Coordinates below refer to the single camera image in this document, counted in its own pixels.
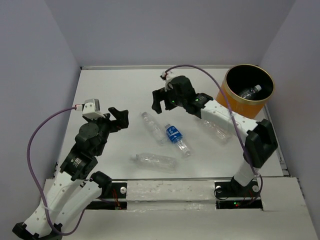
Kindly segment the clear bottle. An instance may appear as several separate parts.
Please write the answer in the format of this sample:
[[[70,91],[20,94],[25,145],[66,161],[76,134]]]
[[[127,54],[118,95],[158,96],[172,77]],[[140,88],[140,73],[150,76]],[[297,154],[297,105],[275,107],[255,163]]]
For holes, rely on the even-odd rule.
[[[232,138],[231,133],[214,122],[200,119],[197,121],[197,124],[204,133],[221,145],[227,144]]]
[[[146,111],[141,114],[141,118],[145,128],[149,131],[155,141],[159,145],[164,145],[167,141],[167,136],[158,121]]]
[[[174,173],[178,166],[174,157],[147,152],[134,154],[130,160],[139,168],[157,172]]]
[[[255,101],[257,98],[258,93],[262,90],[262,87],[257,84],[253,87],[243,89],[238,96],[242,99]]]

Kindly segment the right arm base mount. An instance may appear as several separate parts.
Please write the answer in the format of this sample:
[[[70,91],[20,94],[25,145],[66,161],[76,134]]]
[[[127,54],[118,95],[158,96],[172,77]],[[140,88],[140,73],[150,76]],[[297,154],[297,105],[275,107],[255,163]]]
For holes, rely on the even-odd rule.
[[[263,209],[261,197],[257,197],[260,188],[256,180],[253,180],[244,190],[235,192],[230,181],[218,181],[214,183],[213,195],[216,199],[217,210],[235,209]]]

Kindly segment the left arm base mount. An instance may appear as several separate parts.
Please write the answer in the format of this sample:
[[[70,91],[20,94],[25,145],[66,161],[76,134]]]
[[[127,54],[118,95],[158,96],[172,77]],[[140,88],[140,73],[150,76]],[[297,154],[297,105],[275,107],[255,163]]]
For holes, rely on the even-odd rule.
[[[113,181],[111,187],[103,189],[101,195],[93,200],[87,210],[126,210],[127,183]]]

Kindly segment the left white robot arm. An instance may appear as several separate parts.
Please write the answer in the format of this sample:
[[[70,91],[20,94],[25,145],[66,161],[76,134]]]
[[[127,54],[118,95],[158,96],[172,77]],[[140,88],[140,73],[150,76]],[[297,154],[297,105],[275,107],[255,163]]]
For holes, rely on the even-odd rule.
[[[75,136],[75,144],[66,156],[56,174],[54,182],[44,193],[37,178],[34,182],[41,200],[24,222],[16,223],[13,233],[22,240],[60,240],[68,236],[65,231],[75,217],[83,217],[87,206],[99,199],[111,199],[114,209],[121,209],[118,194],[125,194],[122,183],[113,180],[101,171],[92,172],[97,165],[108,137],[129,126],[128,110],[119,111],[114,107],[102,114],[92,103],[77,104],[68,111],[79,111],[86,120]]]

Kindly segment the orange bin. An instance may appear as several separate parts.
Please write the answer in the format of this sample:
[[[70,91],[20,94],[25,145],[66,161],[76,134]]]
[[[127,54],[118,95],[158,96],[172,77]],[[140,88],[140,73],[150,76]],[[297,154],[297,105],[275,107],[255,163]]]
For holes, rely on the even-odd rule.
[[[267,71],[257,65],[239,64],[224,76],[215,100],[232,111],[253,119],[275,91],[275,82]]]

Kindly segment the blue label bottle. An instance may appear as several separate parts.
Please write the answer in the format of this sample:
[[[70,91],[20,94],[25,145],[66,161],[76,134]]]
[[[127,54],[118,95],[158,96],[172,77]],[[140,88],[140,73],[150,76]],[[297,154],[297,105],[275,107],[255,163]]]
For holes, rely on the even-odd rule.
[[[167,138],[176,152],[179,153],[182,158],[189,157],[192,151],[183,134],[174,125],[166,124],[164,127]]]

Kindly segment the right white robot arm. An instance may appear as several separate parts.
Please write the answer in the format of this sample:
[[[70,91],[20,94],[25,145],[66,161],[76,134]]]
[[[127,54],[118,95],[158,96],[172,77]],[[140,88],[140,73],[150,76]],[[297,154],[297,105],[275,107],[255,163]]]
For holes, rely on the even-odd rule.
[[[259,170],[278,148],[275,132],[267,119],[257,121],[229,110],[205,93],[197,93],[184,75],[164,73],[164,87],[154,90],[151,108],[162,113],[161,102],[170,111],[182,107],[199,119],[214,122],[239,138],[243,149],[243,162],[231,178],[229,189],[235,196],[242,196]]]

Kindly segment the metal rail front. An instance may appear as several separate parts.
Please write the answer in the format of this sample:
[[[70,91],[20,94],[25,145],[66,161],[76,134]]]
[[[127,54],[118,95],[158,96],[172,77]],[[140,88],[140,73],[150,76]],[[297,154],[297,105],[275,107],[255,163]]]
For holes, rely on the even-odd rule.
[[[112,181],[230,181],[232,177],[113,178]]]

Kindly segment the clear bottle front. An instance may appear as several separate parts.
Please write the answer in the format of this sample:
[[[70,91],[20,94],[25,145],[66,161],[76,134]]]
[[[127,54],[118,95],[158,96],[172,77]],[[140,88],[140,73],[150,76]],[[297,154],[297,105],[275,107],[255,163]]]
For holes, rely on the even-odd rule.
[[[134,154],[130,160],[139,168],[157,172],[174,173],[178,166],[174,157],[147,152]]]

